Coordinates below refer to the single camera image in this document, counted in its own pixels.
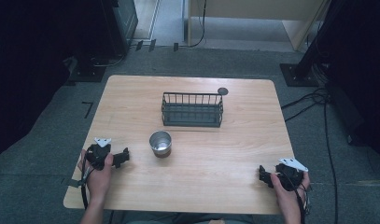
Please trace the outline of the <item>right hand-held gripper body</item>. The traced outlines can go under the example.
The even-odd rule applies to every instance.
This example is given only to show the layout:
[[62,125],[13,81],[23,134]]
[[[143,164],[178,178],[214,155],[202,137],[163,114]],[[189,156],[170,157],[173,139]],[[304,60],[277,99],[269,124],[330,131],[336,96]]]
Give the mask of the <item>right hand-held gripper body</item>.
[[281,185],[287,191],[295,190],[301,185],[303,173],[308,172],[308,168],[295,158],[282,158],[278,161],[275,170]]

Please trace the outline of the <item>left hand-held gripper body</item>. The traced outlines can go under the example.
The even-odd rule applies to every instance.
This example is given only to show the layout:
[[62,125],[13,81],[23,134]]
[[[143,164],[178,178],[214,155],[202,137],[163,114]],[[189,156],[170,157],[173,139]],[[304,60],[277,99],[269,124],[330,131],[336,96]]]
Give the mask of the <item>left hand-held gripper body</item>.
[[86,160],[96,170],[101,171],[105,166],[105,159],[111,150],[111,138],[94,138],[95,143],[91,144],[85,154]]

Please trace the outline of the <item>person's right hand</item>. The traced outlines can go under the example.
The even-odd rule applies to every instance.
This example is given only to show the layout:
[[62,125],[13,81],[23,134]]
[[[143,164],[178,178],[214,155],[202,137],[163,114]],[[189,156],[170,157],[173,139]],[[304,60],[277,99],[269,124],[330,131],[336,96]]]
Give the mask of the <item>person's right hand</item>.
[[280,202],[296,202],[299,205],[299,207],[306,205],[307,191],[310,186],[310,178],[308,173],[303,173],[303,181],[301,185],[293,191],[285,190],[282,187],[277,175],[271,174],[270,177],[274,185],[278,205]]

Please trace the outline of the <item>person's left hand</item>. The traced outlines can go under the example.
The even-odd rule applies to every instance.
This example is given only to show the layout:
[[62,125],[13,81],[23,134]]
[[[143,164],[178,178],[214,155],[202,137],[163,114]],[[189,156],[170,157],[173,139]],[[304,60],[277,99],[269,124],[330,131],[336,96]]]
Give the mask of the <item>person's left hand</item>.
[[104,202],[109,191],[112,173],[113,155],[108,153],[105,158],[105,166],[101,171],[95,170],[85,159],[86,151],[81,150],[81,159],[77,164],[80,170],[88,172],[87,187],[90,193],[89,203]]

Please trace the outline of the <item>metal cup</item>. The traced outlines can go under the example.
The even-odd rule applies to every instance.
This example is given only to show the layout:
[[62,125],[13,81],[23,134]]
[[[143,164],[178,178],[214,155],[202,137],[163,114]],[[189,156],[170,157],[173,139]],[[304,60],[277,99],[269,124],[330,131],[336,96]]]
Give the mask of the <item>metal cup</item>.
[[166,158],[171,154],[172,137],[166,131],[156,131],[149,138],[149,146],[157,158]]

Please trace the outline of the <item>black stand foot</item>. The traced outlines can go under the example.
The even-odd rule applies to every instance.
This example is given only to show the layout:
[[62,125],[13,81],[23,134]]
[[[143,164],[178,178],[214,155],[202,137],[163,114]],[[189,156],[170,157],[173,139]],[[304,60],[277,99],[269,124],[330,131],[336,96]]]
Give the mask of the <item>black stand foot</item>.
[[76,65],[68,80],[70,82],[101,82],[105,71],[105,67],[90,66],[82,69]]

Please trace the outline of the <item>dark cabinet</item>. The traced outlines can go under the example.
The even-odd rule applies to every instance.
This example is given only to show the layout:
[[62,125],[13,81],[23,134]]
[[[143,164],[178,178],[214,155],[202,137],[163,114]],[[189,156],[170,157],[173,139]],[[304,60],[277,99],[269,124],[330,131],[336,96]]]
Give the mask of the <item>dark cabinet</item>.
[[138,19],[134,0],[100,0],[106,21],[108,56],[126,56]]

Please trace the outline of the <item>light wooden partition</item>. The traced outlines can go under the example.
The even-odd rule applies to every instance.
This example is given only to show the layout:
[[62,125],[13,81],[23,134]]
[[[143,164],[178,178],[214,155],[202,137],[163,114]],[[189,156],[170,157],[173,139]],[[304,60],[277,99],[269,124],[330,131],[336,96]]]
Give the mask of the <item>light wooden partition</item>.
[[330,0],[183,0],[187,7],[187,43],[191,45],[194,17],[282,21],[289,41],[298,50]]

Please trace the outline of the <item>black stand base plate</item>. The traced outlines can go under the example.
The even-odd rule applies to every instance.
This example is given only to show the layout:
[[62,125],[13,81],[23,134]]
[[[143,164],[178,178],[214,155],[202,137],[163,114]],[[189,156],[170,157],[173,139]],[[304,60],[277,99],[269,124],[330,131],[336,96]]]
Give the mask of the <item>black stand base plate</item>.
[[289,87],[317,87],[318,82],[313,74],[305,72],[298,64],[279,64],[282,75]]

